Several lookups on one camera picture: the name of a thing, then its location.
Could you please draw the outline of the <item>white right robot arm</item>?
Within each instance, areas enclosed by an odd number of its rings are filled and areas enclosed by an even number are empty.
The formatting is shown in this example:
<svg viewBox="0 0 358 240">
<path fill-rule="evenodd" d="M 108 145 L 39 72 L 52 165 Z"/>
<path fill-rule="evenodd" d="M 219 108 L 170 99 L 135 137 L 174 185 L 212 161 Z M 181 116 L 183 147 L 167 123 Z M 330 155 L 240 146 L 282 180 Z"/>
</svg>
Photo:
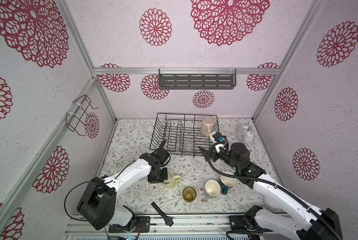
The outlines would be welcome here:
<svg viewBox="0 0 358 240">
<path fill-rule="evenodd" d="M 292 240 L 341 240 L 338 215 L 302 200 L 276 182 L 264 169 L 250 161 L 245 144 L 216 142 L 208 150 L 200 147 L 210 167 L 223 177 L 240 180 L 257 193 L 272 200 L 289 217 L 278 216 L 259 207 L 245 214 L 244 234 L 275 232 Z"/>
</svg>

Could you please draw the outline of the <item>pink tall mug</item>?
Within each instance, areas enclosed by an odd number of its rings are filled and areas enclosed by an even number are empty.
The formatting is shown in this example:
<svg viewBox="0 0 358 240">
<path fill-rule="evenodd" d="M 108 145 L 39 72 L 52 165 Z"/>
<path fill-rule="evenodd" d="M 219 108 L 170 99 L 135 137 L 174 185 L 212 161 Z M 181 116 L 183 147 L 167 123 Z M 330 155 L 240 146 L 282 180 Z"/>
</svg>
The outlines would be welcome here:
<svg viewBox="0 0 358 240">
<path fill-rule="evenodd" d="M 204 117 L 201 122 L 200 133 L 206 137 L 209 137 L 209 135 L 213 132 L 214 124 L 214 118 L 209 116 Z"/>
</svg>

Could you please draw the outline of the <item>amber glass cup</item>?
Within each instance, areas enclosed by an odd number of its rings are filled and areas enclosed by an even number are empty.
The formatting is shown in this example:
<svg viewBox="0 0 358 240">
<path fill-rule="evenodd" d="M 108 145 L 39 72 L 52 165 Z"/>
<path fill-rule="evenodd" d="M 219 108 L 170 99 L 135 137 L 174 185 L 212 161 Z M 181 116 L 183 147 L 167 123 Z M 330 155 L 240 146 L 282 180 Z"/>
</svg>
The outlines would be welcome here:
<svg viewBox="0 0 358 240">
<path fill-rule="evenodd" d="M 197 196 L 196 190 L 192 187 L 185 187 L 182 191 L 182 197 L 187 203 L 191 203 Z"/>
</svg>

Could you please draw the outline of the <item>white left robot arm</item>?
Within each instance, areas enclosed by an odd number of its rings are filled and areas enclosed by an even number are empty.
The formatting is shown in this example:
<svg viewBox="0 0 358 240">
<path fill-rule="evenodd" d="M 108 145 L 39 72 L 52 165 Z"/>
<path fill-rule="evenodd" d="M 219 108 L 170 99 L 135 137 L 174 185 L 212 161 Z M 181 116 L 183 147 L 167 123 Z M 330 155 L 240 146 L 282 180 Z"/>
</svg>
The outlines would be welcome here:
<svg viewBox="0 0 358 240">
<path fill-rule="evenodd" d="M 142 154 L 113 176 L 91 179 L 77 204 L 78 213 L 95 230 L 101 230 L 107 225 L 123 227 L 127 232 L 134 230 L 137 227 L 137 215 L 128 207 L 117 206 L 118 195 L 144 177 L 150 184 L 166 181 L 166 165 L 170 160 L 171 156 L 166 150 L 156 150 Z"/>
</svg>

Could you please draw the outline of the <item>dark green mug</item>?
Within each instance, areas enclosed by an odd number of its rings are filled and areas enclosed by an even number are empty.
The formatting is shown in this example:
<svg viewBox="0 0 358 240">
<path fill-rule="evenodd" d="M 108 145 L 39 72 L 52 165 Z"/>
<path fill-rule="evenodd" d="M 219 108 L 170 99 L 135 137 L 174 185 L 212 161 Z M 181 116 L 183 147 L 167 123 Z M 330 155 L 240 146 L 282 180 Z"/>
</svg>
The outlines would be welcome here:
<svg viewBox="0 0 358 240">
<path fill-rule="evenodd" d="M 235 186 L 236 184 L 236 179 L 235 178 L 230 178 L 230 177 L 226 177 L 224 175 L 220 176 L 219 179 L 219 185 L 221 188 L 221 194 L 222 195 L 227 195 L 228 191 Z"/>
</svg>

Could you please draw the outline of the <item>clear glass cup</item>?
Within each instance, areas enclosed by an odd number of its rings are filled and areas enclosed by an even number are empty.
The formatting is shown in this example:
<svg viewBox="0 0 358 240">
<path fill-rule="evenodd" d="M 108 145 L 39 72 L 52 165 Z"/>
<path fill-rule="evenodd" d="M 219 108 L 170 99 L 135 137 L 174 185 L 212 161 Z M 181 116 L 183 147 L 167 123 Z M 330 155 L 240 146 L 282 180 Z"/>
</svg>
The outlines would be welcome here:
<svg viewBox="0 0 358 240">
<path fill-rule="evenodd" d="M 184 152 L 193 152 L 194 151 L 194 140 L 193 139 L 185 139 L 183 145 Z"/>
</svg>

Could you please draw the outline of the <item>light green mug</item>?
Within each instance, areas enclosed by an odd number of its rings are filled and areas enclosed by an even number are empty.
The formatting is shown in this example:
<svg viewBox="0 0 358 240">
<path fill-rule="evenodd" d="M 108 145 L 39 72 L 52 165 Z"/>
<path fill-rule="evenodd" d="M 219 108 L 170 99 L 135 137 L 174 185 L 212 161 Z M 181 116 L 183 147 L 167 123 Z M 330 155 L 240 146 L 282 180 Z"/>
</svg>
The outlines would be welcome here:
<svg viewBox="0 0 358 240">
<path fill-rule="evenodd" d="M 168 179 L 163 181 L 162 185 L 165 188 L 173 189 L 176 187 L 177 183 L 182 180 L 182 176 L 175 175 L 173 172 L 168 171 Z"/>
</svg>

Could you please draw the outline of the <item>white cup grey handle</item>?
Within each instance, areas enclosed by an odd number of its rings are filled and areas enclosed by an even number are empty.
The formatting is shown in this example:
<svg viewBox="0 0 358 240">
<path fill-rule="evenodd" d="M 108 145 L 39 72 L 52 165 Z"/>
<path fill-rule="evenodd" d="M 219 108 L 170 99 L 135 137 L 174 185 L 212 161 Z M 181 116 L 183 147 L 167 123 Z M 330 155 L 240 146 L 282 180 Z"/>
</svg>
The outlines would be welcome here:
<svg viewBox="0 0 358 240">
<path fill-rule="evenodd" d="M 215 180 L 209 180 L 205 183 L 205 191 L 205 202 L 208 202 L 210 199 L 214 199 L 220 194 L 220 184 Z"/>
</svg>

